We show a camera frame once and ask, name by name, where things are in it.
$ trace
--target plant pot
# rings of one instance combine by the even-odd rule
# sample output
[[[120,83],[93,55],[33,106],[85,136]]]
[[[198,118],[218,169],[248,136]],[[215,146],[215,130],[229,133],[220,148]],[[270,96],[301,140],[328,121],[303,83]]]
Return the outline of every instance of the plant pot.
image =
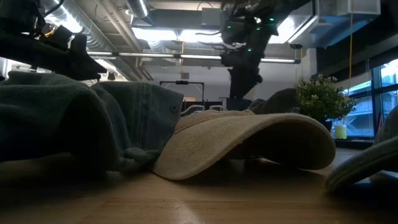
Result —
[[[321,124],[330,132],[333,122],[331,122],[331,121],[323,121],[323,122],[321,122]]]

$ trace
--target yellow cord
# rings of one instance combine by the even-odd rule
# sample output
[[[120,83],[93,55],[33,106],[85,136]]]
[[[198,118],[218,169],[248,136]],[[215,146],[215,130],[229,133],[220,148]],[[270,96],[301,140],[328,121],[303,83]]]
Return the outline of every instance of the yellow cord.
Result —
[[[349,96],[349,88],[351,87],[351,77],[353,76],[353,32],[354,32],[354,0],[351,0],[351,35],[349,38],[349,78],[347,96]]]

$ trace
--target green plant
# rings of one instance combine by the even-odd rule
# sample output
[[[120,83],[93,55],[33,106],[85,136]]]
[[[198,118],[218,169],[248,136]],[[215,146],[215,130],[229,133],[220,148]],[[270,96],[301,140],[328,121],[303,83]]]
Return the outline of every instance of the green plant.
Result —
[[[335,87],[335,81],[335,77],[322,75],[310,81],[301,78],[295,85],[301,113],[323,123],[329,119],[343,119],[355,111],[358,102],[347,97],[342,88]]]

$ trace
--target fabric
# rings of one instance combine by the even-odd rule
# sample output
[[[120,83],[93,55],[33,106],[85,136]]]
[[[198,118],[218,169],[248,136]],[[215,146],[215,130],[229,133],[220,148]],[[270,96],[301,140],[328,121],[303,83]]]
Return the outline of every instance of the fabric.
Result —
[[[0,83],[0,162],[70,152],[90,169],[136,170],[160,154],[182,99],[148,83],[89,88],[61,75],[10,72]]]
[[[398,107],[394,108],[374,140],[373,146],[338,166],[326,179],[330,192],[369,177],[381,170],[397,170]]]
[[[243,155],[311,170],[328,166],[336,150],[325,127],[307,116],[209,110],[177,123],[153,171],[166,179],[187,179],[237,148],[245,150]]]
[[[257,99],[248,109],[255,114],[300,113],[299,99],[294,88],[278,91],[268,100]]]

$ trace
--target beige baseball cap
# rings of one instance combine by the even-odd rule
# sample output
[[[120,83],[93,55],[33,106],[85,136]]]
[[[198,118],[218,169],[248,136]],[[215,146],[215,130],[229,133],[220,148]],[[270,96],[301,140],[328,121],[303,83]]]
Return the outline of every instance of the beige baseball cap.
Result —
[[[308,116],[208,110],[180,119],[153,172],[170,180],[187,179],[238,148],[245,155],[309,170],[328,166],[336,152],[328,130]]]

